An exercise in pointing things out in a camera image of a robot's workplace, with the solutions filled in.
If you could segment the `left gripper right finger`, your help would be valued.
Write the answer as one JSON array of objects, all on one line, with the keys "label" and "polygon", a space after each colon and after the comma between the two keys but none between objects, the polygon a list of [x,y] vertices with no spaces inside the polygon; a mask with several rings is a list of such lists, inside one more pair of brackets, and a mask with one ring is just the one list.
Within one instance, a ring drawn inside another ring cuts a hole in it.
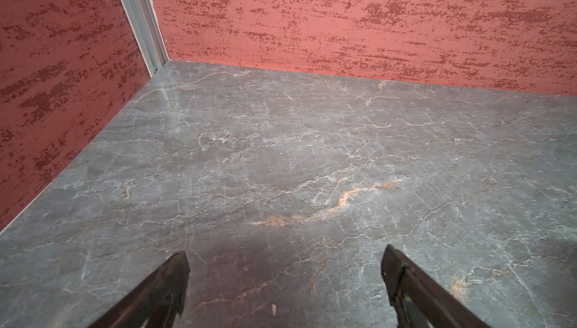
[{"label": "left gripper right finger", "polygon": [[380,270],[399,327],[488,326],[393,245],[387,245]]}]

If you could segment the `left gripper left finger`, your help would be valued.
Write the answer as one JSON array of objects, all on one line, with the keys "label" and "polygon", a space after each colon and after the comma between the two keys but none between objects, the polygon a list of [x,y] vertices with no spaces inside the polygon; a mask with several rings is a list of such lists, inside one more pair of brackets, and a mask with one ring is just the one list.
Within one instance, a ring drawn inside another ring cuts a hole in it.
[{"label": "left gripper left finger", "polygon": [[190,267],[184,251],[169,257],[91,327],[172,327],[183,314]]}]

